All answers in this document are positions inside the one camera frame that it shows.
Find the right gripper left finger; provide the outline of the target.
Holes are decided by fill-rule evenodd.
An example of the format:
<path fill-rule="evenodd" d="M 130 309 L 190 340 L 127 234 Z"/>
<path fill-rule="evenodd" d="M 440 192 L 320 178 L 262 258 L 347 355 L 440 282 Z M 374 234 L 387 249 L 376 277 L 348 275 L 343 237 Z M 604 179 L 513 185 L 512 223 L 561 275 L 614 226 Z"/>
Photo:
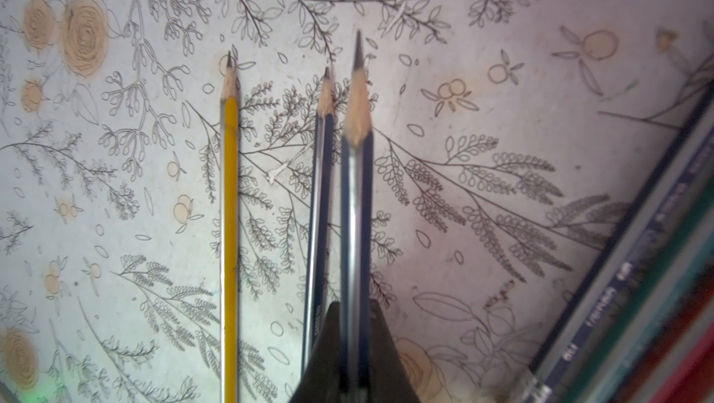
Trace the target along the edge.
<path fill-rule="evenodd" d="M 290 403 L 340 401 L 340 304 L 327 309 L 324 324 Z"/>

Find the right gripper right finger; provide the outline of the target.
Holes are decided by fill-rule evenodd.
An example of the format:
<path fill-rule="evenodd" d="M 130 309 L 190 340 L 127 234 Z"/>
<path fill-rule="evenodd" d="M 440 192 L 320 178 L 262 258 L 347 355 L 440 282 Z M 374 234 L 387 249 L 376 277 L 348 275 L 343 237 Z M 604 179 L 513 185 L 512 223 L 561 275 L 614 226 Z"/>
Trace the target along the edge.
<path fill-rule="evenodd" d="M 377 301 L 369 304 L 369 401 L 418 403 Z"/>

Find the yellow pencil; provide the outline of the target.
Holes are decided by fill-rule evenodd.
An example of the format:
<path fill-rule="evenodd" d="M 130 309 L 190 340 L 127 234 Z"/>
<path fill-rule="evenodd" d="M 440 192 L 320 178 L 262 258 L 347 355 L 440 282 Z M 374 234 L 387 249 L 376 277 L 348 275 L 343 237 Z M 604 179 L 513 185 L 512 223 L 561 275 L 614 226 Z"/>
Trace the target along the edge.
<path fill-rule="evenodd" d="M 237 400 L 238 104 L 232 53 L 221 91 L 221 400 Z"/>

